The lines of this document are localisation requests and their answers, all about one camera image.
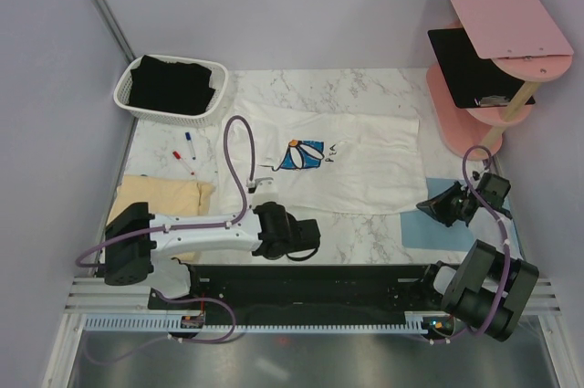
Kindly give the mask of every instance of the yellow towel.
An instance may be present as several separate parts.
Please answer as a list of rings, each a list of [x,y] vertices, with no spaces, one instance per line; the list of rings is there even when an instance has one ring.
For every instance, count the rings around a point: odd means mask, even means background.
[[[148,203],[150,213],[171,216],[206,215],[209,212],[210,183],[164,180],[151,176],[124,175],[108,223],[133,203]],[[183,263],[196,263],[199,253],[178,256]]]

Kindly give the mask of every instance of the tabletop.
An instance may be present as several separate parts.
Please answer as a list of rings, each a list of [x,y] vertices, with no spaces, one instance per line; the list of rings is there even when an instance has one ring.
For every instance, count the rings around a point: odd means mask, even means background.
[[[462,178],[462,161],[448,151],[440,138],[433,105],[425,82],[425,68],[266,70],[239,71],[232,77],[237,98],[295,110],[352,112],[415,117],[420,121],[419,145],[426,177]],[[177,150],[189,155],[185,132],[190,132],[196,160],[189,162],[197,179],[217,184],[215,144],[220,125],[185,129],[151,121],[139,121],[130,147],[125,174],[190,179],[172,157]],[[481,168],[469,162],[468,170]],[[219,212],[211,199],[210,214]],[[306,264],[421,264],[438,260],[458,263],[465,253],[411,249],[402,245],[399,215],[346,215],[290,208],[296,218],[316,218],[321,247]],[[239,251],[203,252],[205,264],[286,264],[252,257]]]

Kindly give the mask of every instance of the blue cloth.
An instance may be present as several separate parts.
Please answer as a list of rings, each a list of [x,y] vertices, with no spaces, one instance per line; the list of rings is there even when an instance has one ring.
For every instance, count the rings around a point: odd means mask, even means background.
[[[433,198],[450,188],[455,180],[427,178],[428,197]],[[475,236],[464,222],[456,221],[446,227],[420,210],[400,214],[401,244],[406,248],[443,249],[446,251],[468,251],[475,242]],[[515,231],[509,238],[516,245]]]

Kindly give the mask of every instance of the white t-shirt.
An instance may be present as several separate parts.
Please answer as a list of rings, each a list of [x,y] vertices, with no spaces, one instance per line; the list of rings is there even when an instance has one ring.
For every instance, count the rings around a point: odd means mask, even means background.
[[[234,114],[246,118],[254,133],[255,178],[273,177],[284,206],[389,215],[413,210],[428,197],[417,119],[306,112],[245,100],[235,101]],[[233,124],[228,143],[245,182],[251,156],[241,122]],[[241,199],[223,155],[222,134],[219,200],[224,212],[233,212]]]

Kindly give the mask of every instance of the white laundry basket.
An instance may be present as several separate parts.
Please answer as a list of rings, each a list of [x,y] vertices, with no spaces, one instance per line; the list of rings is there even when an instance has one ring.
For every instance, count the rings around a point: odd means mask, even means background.
[[[215,94],[207,106],[207,111],[197,116],[185,116],[183,114],[173,114],[171,112],[145,110],[143,108],[131,107],[128,105],[131,91],[131,71],[138,68],[141,58],[135,59],[121,75],[120,81],[113,92],[113,99],[120,108],[129,111],[132,115],[146,121],[157,121],[176,126],[189,126],[194,128],[204,128],[219,123],[225,112],[229,108],[232,95],[228,95],[229,72],[227,68],[218,62],[203,61],[201,59],[167,57],[164,55],[149,55],[149,57],[159,59],[164,62],[182,62],[185,64],[200,64],[211,70],[209,86],[215,89]]]

